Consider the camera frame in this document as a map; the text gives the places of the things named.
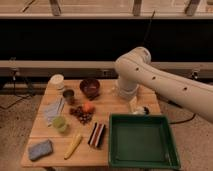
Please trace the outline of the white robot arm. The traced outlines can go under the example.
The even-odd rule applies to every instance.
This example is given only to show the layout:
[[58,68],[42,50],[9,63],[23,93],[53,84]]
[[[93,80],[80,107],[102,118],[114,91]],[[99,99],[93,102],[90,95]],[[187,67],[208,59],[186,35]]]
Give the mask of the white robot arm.
[[144,85],[213,123],[212,85],[158,70],[150,62],[151,54],[144,47],[136,47],[115,61],[120,97],[131,100],[139,86]]

